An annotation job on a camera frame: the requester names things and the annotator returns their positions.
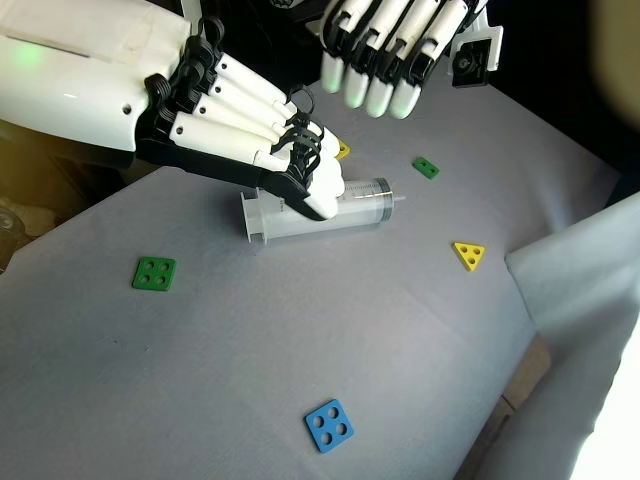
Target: robotic hand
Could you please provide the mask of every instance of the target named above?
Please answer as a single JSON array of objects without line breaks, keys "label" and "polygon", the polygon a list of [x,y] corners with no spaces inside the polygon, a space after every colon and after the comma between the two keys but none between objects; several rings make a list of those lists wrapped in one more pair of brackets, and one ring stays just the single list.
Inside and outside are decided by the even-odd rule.
[{"label": "robotic hand", "polygon": [[143,0],[0,0],[0,119],[335,216],[340,146],[313,106],[223,53],[217,19],[190,31]]},{"label": "robotic hand", "polygon": [[502,27],[489,27],[489,0],[333,0],[321,24],[322,85],[344,88],[351,108],[404,119],[451,46],[455,87],[486,85],[498,69]]}]

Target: gray tablecloth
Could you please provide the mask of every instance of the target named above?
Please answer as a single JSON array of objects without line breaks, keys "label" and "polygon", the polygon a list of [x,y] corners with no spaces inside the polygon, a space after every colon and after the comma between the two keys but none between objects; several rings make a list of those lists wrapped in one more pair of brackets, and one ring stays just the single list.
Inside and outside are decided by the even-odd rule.
[{"label": "gray tablecloth", "polygon": [[[504,255],[598,210],[614,175],[447,83],[401,122],[318,93],[345,176],[407,196],[378,230],[250,245],[237,186],[166,168],[19,251],[0,478],[451,478],[534,333]],[[475,273],[453,241],[487,247]],[[144,255],[177,260],[170,292],[131,288]],[[356,433],[320,455],[303,416],[332,398]]]}]

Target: white robotic forearm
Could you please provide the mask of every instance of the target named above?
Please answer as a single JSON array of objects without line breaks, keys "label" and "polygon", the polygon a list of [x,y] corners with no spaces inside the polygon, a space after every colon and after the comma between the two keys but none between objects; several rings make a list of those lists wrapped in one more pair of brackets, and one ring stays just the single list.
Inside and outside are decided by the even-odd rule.
[{"label": "white robotic forearm", "polygon": [[344,89],[351,108],[366,105],[399,119],[451,45],[457,87],[484,85],[498,68],[502,27],[489,27],[488,0],[334,0],[323,18],[322,85]]},{"label": "white robotic forearm", "polygon": [[344,192],[337,138],[289,96],[142,0],[0,0],[0,120],[261,186],[315,220]]}]

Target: table surface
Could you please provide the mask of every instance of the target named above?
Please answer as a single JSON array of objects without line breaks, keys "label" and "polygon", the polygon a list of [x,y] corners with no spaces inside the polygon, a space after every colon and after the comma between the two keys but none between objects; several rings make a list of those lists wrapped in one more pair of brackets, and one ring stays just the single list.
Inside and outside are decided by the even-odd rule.
[{"label": "table surface", "polygon": [[[600,209],[615,174],[448,84],[401,122],[316,88],[345,177],[407,197],[379,229],[249,244],[239,187],[164,168],[17,252],[0,477],[451,478],[534,334],[505,254]],[[487,247],[476,272],[453,241]],[[140,256],[177,260],[170,292],[131,288]],[[320,455],[303,417],[332,398],[356,433]]]}]

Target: green block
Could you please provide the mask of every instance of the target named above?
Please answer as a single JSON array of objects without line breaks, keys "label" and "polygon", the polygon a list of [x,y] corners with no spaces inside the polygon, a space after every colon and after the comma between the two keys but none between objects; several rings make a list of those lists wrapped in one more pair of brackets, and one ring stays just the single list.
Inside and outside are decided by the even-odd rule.
[{"label": "green block", "polygon": [[440,173],[440,169],[438,167],[423,157],[416,158],[413,162],[413,166],[429,180],[433,180]]},{"label": "green block", "polygon": [[142,257],[131,286],[141,290],[166,292],[171,287],[176,261],[172,258]]}]

